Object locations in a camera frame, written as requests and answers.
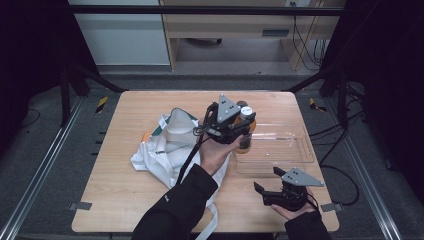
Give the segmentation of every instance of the clear plastic container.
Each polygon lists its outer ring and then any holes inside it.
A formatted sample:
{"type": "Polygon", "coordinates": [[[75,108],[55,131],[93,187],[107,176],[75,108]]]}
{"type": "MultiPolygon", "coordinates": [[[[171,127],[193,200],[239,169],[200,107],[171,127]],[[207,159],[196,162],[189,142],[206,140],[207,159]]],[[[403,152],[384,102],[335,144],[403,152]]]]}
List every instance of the clear plastic container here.
{"type": "Polygon", "coordinates": [[[314,161],[314,151],[303,125],[257,124],[252,147],[234,154],[237,173],[273,173],[273,167],[290,170],[314,161]]]}

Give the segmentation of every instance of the wooden table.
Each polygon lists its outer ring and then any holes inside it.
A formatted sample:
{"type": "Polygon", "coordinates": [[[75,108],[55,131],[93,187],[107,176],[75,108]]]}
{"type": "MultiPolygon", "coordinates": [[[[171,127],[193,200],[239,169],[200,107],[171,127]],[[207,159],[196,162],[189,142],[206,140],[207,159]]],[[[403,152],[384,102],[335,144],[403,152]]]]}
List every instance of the wooden table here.
{"type": "MultiPolygon", "coordinates": [[[[258,124],[304,127],[296,98],[288,92],[124,92],[81,199],[81,202],[92,203],[92,207],[77,210],[72,229],[76,232],[132,232],[143,214],[167,191],[150,172],[137,172],[130,162],[142,135],[155,129],[160,114],[170,113],[175,107],[202,118],[212,101],[218,101],[220,93],[234,102],[246,100],[257,112],[258,124]]],[[[323,181],[313,149],[311,154],[312,162],[297,166],[323,181]]],[[[285,220],[264,206],[262,197],[253,188],[256,181],[266,190],[278,191],[281,181],[275,176],[238,173],[236,166],[236,161],[231,159],[216,197],[219,221],[215,232],[284,231],[285,220]]],[[[326,187],[314,187],[312,191],[320,204],[331,202],[326,187]]],[[[202,231],[211,216],[206,210],[193,231],[202,231]]],[[[339,227],[334,212],[323,213],[323,221],[329,231],[339,227]]]]}

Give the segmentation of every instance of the white bag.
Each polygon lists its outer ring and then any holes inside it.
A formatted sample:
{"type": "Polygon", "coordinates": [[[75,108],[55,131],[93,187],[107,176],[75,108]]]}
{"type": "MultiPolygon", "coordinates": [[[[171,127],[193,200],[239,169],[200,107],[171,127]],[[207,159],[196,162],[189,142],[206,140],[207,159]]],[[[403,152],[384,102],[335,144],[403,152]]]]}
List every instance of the white bag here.
{"type": "MultiPolygon", "coordinates": [[[[137,153],[131,158],[131,163],[137,171],[150,171],[170,189],[175,186],[180,168],[196,144],[197,137],[193,134],[193,128],[198,126],[198,120],[186,111],[174,108],[170,115],[162,114],[158,124],[147,142],[140,144],[137,153]]],[[[230,154],[213,176],[218,188],[225,176],[229,159],[230,154]]],[[[200,165],[199,152],[187,167],[184,178],[194,163],[200,165]]],[[[197,239],[207,239],[218,225],[218,210],[214,204],[217,192],[215,191],[206,202],[206,207],[213,214],[213,219],[197,239]]]]}

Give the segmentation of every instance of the white cabinet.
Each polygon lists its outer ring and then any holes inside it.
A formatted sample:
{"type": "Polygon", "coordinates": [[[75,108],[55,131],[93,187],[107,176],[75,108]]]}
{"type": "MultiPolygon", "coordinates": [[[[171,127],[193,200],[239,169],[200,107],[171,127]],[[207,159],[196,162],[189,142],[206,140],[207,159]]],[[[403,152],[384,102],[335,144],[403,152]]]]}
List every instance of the white cabinet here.
{"type": "MultiPolygon", "coordinates": [[[[71,5],[158,5],[156,0],[68,0],[71,5]]],[[[169,65],[161,15],[75,14],[97,65],[169,65]]]]}

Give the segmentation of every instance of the black cable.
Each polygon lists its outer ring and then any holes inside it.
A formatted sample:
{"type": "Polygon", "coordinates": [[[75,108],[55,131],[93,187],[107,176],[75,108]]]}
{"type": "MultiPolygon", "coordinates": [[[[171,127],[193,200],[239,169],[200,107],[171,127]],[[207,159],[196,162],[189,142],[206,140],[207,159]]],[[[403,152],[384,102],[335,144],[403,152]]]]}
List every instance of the black cable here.
{"type": "Polygon", "coordinates": [[[314,70],[314,71],[315,71],[315,70],[319,70],[319,69],[309,68],[309,67],[306,65],[306,63],[305,63],[305,60],[303,60],[302,54],[300,54],[299,49],[297,49],[296,42],[294,41],[294,35],[295,35],[295,33],[296,33],[296,30],[297,30],[297,25],[296,25],[296,16],[293,16],[293,20],[294,20],[294,24],[293,24],[292,41],[293,41],[294,49],[296,50],[297,54],[299,54],[300,60],[302,60],[302,63],[303,63],[303,65],[305,66],[305,68],[306,68],[306,69],[308,69],[308,70],[314,70]]]}
{"type": "Polygon", "coordinates": [[[36,110],[36,109],[32,109],[32,108],[29,108],[29,109],[28,109],[28,111],[34,111],[34,112],[36,112],[38,115],[37,115],[37,117],[35,118],[35,120],[33,120],[32,122],[30,122],[30,123],[28,123],[28,124],[22,125],[22,126],[21,126],[21,128],[26,128],[26,127],[28,127],[28,126],[31,126],[32,124],[34,124],[35,122],[37,122],[37,121],[38,121],[38,119],[40,119],[40,116],[41,116],[40,111],[38,111],[38,110],[36,110]]]}
{"type": "Polygon", "coordinates": [[[318,139],[324,138],[324,137],[326,137],[326,136],[328,136],[328,135],[331,135],[331,134],[333,134],[333,133],[336,133],[336,132],[338,132],[338,131],[340,131],[340,128],[338,128],[338,129],[336,129],[336,130],[334,130],[334,131],[332,131],[332,132],[329,132],[329,133],[327,133],[327,134],[325,134],[325,135],[323,135],[323,136],[321,136],[321,137],[311,139],[311,141],[315,141],[315,140],[318,140],[318,139]]]}
{"type": "Polygon", "coordinates": [[[314,198],[314,196],[312,196],[312,194],[309,194],[308,193],[308,196],[309,197],[311,197],[312,199],[314,199],[314,201],[315,201],[315,204],[311,201],[311,200],[309,200],[308,198],[306,199],[306,201],[309,203],[309,204],[311,204],[311,206],[316,210],[316,211],[319,211],[319,208],[318,208],[318,201],[317,201],[317,199],[316,198],[314,198]]]}
{"type": "Polygon", "coordinates": [[[352,87],[352,84],[350,82],[347,83],[347,94],[351,98],[364,99],[364,97],[365,97],[365,94],[361,93],[360,91],[358,91],[354,87],[352,87]]]}
{"type": "Polygon", "coordinates": [[[313,64],[315,64],[316,66],[318,66],[318,67],[319,67],[319,64],[317,64],[317,63],[316,63],[316,62],[312,59],[311,54],[309,54],[308,47],[306,46],[305,41],[303,41],[303,38],[302,38],[302,36],[300,35],[300,31],[299,31],[299,29],[297,28],[296,16],[293,16],[293,18],[294,18],[294,29],[295,29],[295,32],[296,32],[296,33],[297,33],[297,35],[299,36],[300,41],[302,42],[303,47],[305,48],[305,51],[306,51],[306,53],[308,54],[309,59],[311,60],[311,62],[312,62],[313,64]]]}
{"type": "Polygon", "coordinates": [[[335,143],[336,142],[333,142],[333,143],[314,143],[312,145],[314,145],[314,146],[328,146],[328,145],[333,145],[335,143]]]}
{"type": "Polygon", "coordinates": [[[325,39],[322,39],[322,40],[317,39],[317,40],[315,40],[315,46],[314,46],[314,59],[315,59],[315,62],[316,62],[316,63],[318,63],[320,67],[321,67],[321,65],[322,65],[322,61],[324,60],[325,47],[326,47],[326,41],[327,41],[327,40],[325,40],[325,39]],[[320,41],[322,41],[322,43],[320,44],[320,45],[321,45],[321,50],[320,50],[320,57],[318,58],[318,57],[316,56],[316,53],[317,53],[317,46],[318,46],[318,42],[320,42],[320,41]]]}
{"type": "Polygon", "coordinates": [[[193,129],[193,133],[197,133],[198,130],[200,132],[203,132],[202,134],[198,135],[199,138],[197,139],[196,145],[194,145],[193,149],[191,150],[190,154],[188,155],[186,161],[184,162],[184,164],[181,166],[180,169],[180,173],[178,174],[178,179],[177,179],[177,185],[181,183],[181,181],[183,180],[184,177],[184,173],[187,170],[188,166],[191,163],[191,160],[193,159],[194,155],[196,155],[197,151],[199,151],[200,146],[202,145],[203,142],[203,136],[205,134],[205,132],[207,131],[207,126],[209,126],[209,124],[207,124],[207,119],[209,117],[210,112],[212,111],[212,105],[209,106],[206,110],[205,113],[205,118],[203,118],[203,123],[202,123],[202,130],[199,130],[199,128],[194,128],[193,129]]]}
{"type": "Polygon", "coordinates": [[[356,118],[356,119],[353,121],[353,123],[352,123],[351,125],[354,125],[354,124],[356,123],[356,121],[358,121],[358,119],[360,119],[361,117],[364,117],[365,112],[364,112],[364,111],[361,111],[360,113],[361,113],[362,115],[358,115],[358,116],[360,116],[360,117],[356,118]]]}
{"type": "MultiPolygon", "coordinates": [[[[361,115],[361,114],[363,114],[363,113],[365,113],[365,112],[364,112],[364,111],[359,111],[359,112],[357,112],[357,113],[353,114],[352,116],[348,117],[348,120],[352,120],[353,118],[355,118],[355,117],[357,117],[357,116],[359,116],[359,115],[361,115]]],[[[332,130],[332,129],[336,128],[336,127],[340,127],[340,126],[341,126],[341,125],[340,125],[340,123],[338,123],[338,124],[336,124],[336,125],[334,125],[334,126],[332,126],[332,127],[329,127],[329,128],[327,128],[327,129],[321,130],[321,131],[316,132],[316,133],[313,133],[313,134],[309,134],[309,137],[314,137],[314,136],[317,136],[317,135],[320,135],[320,134],[326,133],[326,132],[328,132],[328,131],[330,131],[330,130],[332,130]]]]}
{"type": "Polygon", "coordinates": [[[359,99],[359,98],[355,98],[355,99],[353,99],[353,100],[350,100],[347,104],[346,104],[346,107],[349,107],[349,105],[350,104],[352,104],[352,103],[354,103],[354,102],[359,102],[361,99],[359,99]]]}
{"type": "Polygon", "coordinates": [[[201,144],[203,144],[204,142],[206,142],[207,140],[211,139],[211,137],[206,138],[205,140],[203,140],[203,142],[201,142],[201,144]]]}
{"type": "Polygon", "coordinates": [[[340,169],[338,169],[336,167],[330,166],[330,165],[321,165],[321,168],[329,168],[329,169],[333,169],[333,170],[338,171],[339,173],[341,173],[345,177],[347,177],[352,182],[353,186],[355,186],[356,194],[355,194],[355,198],[352,201],[350,201],[350,202],[341,202],[341,201],[336,201],[336,200],[331,199],[332,202],[341,203],[344,206],[351,206],[351,205],[355,204],[358,201],[359,195],[360,195],[358,184],[356,184],[355,181],[346,172],[344,172],[344,171],[342,171],[342,170],[340,170],[340,169]]]}
{"type": "Polygon", "coordinates": [[[363,115],[365,115],[365,112],[364,112],[364,111],[359,111],[359,112],[357,112],[357,113],[353,114],[352,116],[350,116],[350,117],[348,118],[348,120],[350,121],[350,120],[352,120],[353,118],[355,118],[355,117],[357,117],[357,116],[359,116],[359,118],[360,118],[360,117],[363,117],[363,115]]]}
{"type": "Polygon", "coordinates": [[[325,156],[321,159],[319,162],[319,166],[321,166],[324,161],[327,159],[328,155],[330,155],[331,152],[336,148],[336,146],[343,140],[343,138],[347,135],[347,130],[343,130],[343,133],[340,135],[340,137],[337,139],[337,141],[334,143],[334,145],[330,148],[330,150],[325,154],[325,156]]]}

